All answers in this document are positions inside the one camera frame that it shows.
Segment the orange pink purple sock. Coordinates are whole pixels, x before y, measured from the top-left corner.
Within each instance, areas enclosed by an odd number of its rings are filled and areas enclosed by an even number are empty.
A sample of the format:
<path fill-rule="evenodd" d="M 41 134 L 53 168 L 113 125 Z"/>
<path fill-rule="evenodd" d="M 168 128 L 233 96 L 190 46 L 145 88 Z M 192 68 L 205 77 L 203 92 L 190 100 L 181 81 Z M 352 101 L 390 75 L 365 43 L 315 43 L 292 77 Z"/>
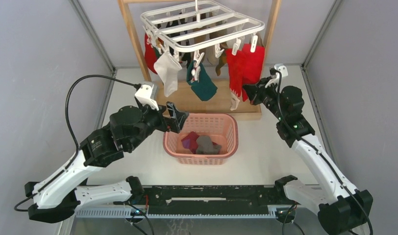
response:
<path fill-rule="evenodd" d="M 182 146 L 185 149 L 189 149 L 191 153 L 196 154 L 196 151 L 198 149 L 198 144 L 197 144 L 197 139 L 199 138 L 199 135 L 196 132 L 190 132 L 187 136 L 185 136 L 181 142 Z"/>

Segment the grey sock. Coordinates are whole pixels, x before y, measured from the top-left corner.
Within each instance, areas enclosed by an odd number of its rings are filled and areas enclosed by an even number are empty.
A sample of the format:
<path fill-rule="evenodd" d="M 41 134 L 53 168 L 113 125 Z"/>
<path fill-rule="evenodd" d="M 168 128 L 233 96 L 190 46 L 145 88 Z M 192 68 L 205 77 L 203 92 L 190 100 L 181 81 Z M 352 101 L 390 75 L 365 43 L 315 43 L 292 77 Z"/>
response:
<path fill-rule="evenodd" d="M 200 155 L 218 155 L 222 146 L 212 142 L 211 138 L 206 135 L 201 135 L 197 139 L 198 149 L 196 154 Z"/>

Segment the pink plastic laundry basket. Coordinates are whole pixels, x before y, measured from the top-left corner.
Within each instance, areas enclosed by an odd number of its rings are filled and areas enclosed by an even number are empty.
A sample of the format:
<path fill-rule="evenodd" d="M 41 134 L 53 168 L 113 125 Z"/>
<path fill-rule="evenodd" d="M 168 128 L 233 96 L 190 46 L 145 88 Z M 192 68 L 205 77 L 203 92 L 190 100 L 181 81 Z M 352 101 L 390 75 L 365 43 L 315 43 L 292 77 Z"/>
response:
<path fill-rule="evenodd" d="M 228 114 L 190 114 L 179 134 L 164 134 L 165 151 L 181 164 L 222 165 L 238 149 L 237 121 Z"/>

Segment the white plastic clip hanger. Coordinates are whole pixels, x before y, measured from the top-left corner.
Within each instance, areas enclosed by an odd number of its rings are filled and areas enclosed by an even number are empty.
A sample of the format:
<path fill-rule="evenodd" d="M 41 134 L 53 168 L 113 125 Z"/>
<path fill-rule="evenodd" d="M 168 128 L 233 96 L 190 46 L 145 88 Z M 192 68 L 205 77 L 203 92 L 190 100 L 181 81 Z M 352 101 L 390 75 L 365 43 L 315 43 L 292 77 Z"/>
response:
<path fill-rule="evenodd" d="M 261 20 L 236 12 L 214 0 L 196 0 L 141 14 L 151 44 L 169 52 L 176 62 L 181 53 L 199 53 L 223 42 L 256 35 L 265 29 Z"/>

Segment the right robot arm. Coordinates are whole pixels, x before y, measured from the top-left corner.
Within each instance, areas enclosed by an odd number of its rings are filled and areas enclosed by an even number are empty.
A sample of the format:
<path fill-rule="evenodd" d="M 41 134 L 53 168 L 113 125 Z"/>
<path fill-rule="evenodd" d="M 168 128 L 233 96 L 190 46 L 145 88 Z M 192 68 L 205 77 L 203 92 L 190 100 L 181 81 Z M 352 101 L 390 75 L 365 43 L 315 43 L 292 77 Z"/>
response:
<path fill-rule="evenodd" d="M 302 114 L 304 100 L 301 89 L 278 85 L 244 85 L 252 105 L 264 105 L 277 119 L 277 132 L 295 151 L 317 180 L 320 190 L 312 189 L 297 177 L 289 175 L 276 180 L 277 202 L 290 200 L 314 213 L 329 235 L 352 232 L 367 224 L 373 234 L 369 214 L 373 197 L 368 190 L 360 191 L 341 172 L 324 150 L 313 127 Z"/>

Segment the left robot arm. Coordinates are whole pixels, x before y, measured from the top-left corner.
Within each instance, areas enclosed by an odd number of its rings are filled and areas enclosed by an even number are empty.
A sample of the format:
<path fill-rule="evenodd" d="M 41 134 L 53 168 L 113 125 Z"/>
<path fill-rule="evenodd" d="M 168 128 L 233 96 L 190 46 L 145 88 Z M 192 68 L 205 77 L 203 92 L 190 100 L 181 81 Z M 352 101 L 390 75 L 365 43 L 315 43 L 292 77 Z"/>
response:
<path fill-rule="evenodd" d="M 27 209 L 29 219 L 57 223 L 86 207 L 141 203 L 145 191 L 138 177 L 101 186 L 85 186 L 83 181 L 133 152 L 154 131 L 180 133 L 188 116 L 172 102 L 158 110 L 147 105 L 122 107 L 106 126 L 84 139 L 76 154 L 48 179 L 25 184 L 25 194 L 33 200 Z"/>

